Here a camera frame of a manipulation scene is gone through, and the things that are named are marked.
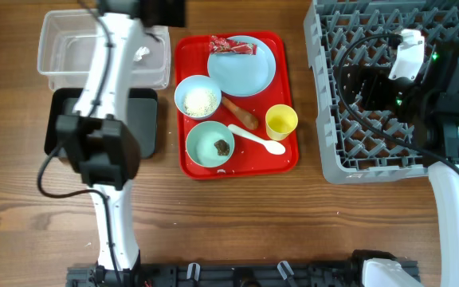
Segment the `white tissue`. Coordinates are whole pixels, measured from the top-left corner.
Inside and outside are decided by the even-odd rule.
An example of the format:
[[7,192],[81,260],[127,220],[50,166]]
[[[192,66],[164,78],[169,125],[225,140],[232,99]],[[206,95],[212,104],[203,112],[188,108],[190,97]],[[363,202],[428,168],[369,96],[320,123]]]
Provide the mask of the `white tissue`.
[[133,61],[139,62],[141,61],[145,56],[147,56],[150,53],[150,49],[146,46],[141,46],[139,47],[134,55]]

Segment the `red snack wrapper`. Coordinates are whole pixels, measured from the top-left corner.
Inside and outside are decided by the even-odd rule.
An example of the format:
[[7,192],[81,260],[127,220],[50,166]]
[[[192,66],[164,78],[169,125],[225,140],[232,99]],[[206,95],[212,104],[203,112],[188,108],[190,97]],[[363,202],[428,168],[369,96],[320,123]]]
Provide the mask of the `red snack wrapper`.
[[257,45],[212,35],[209,41],[209,52],[210,54],[236,53],[255,55],[257,53]]

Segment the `light blue bowl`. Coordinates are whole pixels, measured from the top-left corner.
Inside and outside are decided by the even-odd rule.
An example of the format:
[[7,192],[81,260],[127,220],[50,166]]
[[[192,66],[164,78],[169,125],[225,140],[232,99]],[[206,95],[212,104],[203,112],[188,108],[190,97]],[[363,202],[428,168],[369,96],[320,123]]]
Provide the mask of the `light blue bowl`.
[[[218,107],[216,108],[216,110],[214,112],[212,112],[211,114],[209,114],[208,116],[204,116],[204,117],[191,117],[191,116],[188,116],[185,112],[185,109],[184,109],[184,97],[185,95],[192,89],[195,89],[195,88],[208,88],[208,89],[211,89],[214,91],[214,93],[216,94],[216,97],[218,98]],[[210,77],[207,77],[207,76],[203,76],[203,75],[194,75],[194,76],[190,76],[190,77],[187,77],[185,78],[184,80],[182,80],[176,90],[175,90],[175,104],[177,106],[177,109],[185,116],[188,116],[190,117],[191,119],[193,120],[205,120],[205,119],[208,119],[209,117],[211,117],[216,111],[217,109],[219,108],[220,104],[222,102],[222,92],[220,90],[220,88],[218,87],[218,85],[216,84],[216,82],[211,79]]]

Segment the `white rice pile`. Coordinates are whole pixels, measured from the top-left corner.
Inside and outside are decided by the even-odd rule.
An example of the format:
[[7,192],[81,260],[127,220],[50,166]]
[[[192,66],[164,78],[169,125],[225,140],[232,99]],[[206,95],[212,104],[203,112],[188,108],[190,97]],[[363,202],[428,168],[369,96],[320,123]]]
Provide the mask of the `white rice pile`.
[[218,98],[213,90],[208,88],[195,88],[184,97],[184,109],[188,116],[208,116],[218,107]]

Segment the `yellow plastic cup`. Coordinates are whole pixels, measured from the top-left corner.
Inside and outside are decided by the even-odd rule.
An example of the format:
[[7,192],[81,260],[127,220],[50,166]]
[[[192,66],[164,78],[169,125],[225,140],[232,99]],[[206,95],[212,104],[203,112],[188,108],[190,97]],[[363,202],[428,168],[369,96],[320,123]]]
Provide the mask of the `yellow plastic cup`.
[[287,138],[298,125],[296,111],[286,104],[273,105],[265,114],[267,136],[281,141]]

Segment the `mint green bowl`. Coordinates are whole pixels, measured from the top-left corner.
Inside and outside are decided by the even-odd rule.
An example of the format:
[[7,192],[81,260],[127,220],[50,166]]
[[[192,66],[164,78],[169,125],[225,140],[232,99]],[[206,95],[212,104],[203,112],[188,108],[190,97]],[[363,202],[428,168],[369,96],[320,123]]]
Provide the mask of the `mint green bowl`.
[[[214,143],[224,140],[230,145],[227,156],[219,156]],[[194,126],[186,138],[186,152],[197,165],[206,168],[220,167],[226,163],[235,149],[232,132],[222,123],[205,121]]]

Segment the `brown food lump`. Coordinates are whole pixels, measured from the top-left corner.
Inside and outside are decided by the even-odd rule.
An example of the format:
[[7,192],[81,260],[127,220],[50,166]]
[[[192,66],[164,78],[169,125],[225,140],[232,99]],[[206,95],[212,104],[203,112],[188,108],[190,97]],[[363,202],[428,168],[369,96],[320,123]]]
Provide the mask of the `brown food lump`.
[[230,153],[230,145],[224,140],[218,140],[214,143],[219,156],[227,156]]

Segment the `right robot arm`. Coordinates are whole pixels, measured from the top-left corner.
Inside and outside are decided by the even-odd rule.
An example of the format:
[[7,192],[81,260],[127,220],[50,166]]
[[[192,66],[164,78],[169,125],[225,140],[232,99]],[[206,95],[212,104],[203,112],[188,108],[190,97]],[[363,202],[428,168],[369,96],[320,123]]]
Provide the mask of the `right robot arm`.
[[414,126],[414,141],[397,145],[423,157],[433,188],[441,244],[441,285],[459,286],[459,43],[442,42],[421,72],[425,48],[395,35],[392,68],[345,65],[335,78],[345,108],[356,96],[367,111],[388,110]]

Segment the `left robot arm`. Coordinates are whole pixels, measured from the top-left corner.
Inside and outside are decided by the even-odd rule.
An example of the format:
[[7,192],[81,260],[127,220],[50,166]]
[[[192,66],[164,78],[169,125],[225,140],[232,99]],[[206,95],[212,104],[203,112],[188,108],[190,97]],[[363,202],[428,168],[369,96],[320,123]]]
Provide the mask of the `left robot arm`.
[[56,155],[64,150],[92,196],[100,236],[97,264],[116,274],[139,263],[131,189],[141,151],[128,127],[134,58],[153,26],[184,27],[184,1],[98,1],[97,36],[85,87],[73,112],[56,123]]

